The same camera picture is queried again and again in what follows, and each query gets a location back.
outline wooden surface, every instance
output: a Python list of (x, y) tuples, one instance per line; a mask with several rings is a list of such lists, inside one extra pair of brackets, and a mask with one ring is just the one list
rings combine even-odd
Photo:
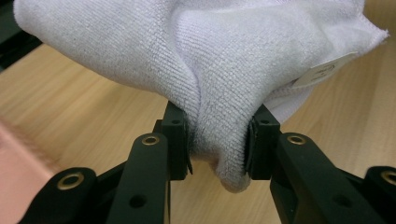
[[(365, 15), (396, 34), (396, 2), (367, 1)], [(310, 136), (336, 166), (363, 176), (396, 167), (396, 41), (346, 65), (319, 85), (283, 132)], [(134, 139), (151, 131), (166, 100), (124, 87), (42, 46), (0, 74), (0, 118), (16, 126), (63, 168), (101, 174), (126, 160)], [(172, 183), (172, 223), (279, 223), (269, 183), (243, 193), (223, 189), (208, 166)]]

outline black metal bracket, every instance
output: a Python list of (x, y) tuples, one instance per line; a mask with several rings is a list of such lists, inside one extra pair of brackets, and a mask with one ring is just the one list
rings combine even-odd
[[(153, 133), (134, 141), (128, 161), (96, 177), (88, 168), (54, 176), (21, 223), (169, 223), (170, 181), (192, 173), (184, 113), (172, 104)], [(281, 133), (260, 107), (249, 123), (246, 171), (271, 179), (282, 223), (394, 223), (396, 169), (364, 179), (337, 169), (308, 137)]]

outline brass screw insert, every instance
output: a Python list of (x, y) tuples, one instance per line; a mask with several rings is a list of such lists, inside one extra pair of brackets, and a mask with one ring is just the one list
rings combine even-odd
[(60, 190), (68, 190), (68, 189), (73, 189), (80, 185), (84, 181), (84, 175), (81, 172), (76, 172), (73, 174), (69, 174), (64, 176), (59, 182), (58, 182), (58, 189)]
[(148, 136), (143, 138), (142, 143), (146, 146), (153, 146), (160, 142), (160, 138), (157, 136)]
[(393, 171), (383, 171), (381, 177), (384, 178), (391, 185), (396, 186), (396, 172)]
[(305, 138), (298, 135), (290, 135), (288, 136), (288, 141), (293, 143), (294, 145), (302, 146), (306, 143)]

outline pink object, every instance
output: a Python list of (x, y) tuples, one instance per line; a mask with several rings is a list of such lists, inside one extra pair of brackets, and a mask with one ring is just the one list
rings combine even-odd
[(0, 223), (19, 222), (35, 195), (58, 171), (42, 151), (0, 120)]

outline white cloth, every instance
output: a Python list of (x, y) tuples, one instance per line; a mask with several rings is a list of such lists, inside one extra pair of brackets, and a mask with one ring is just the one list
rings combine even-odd
[(244, 146), (258, 107), (265, 102), (287, 118), (312, 89), (293, 90), (293, 80), (349, 52), (360, 56), (388, 35), (363, 7), (363, 0), (16, 0), (15, 17), (98, 74), (182, 108), (191, 155), (238, 192), (249, 182)]

